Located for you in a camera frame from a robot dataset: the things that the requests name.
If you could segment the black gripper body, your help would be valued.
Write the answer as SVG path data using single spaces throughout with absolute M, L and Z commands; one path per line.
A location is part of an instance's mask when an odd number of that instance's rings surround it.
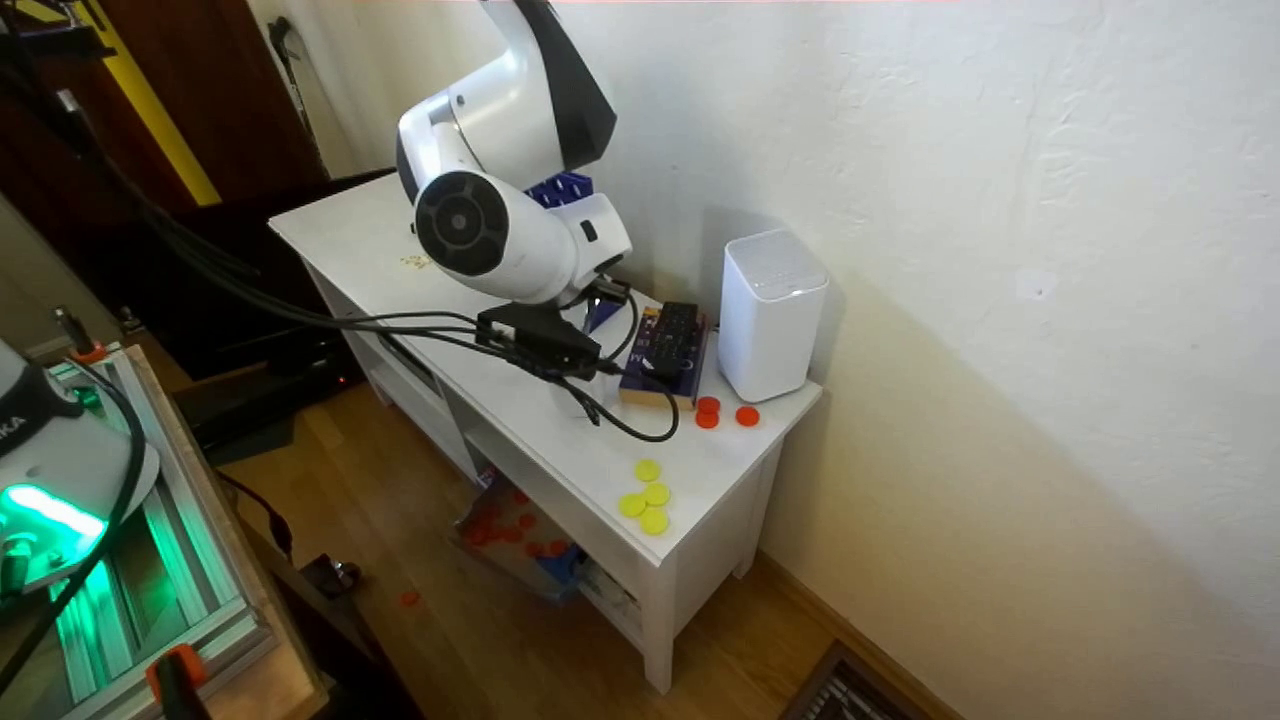
M 598 345 L 573 330 L 550 305 L 501 305 L 476 318 L 476 341 L 536 377 L 593 381 Z

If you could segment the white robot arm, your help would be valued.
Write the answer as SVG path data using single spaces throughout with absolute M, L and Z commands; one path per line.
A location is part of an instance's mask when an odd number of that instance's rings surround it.
M 616 113 L 548 0 L 478 0 L 503 52 L 394 122 L 420 248 L 496 297 L 476 341 L 510 363 L 593 381 L 598 345 L 560 318 L 633 252 L 602 192 L 566 172 L 602 156 Z

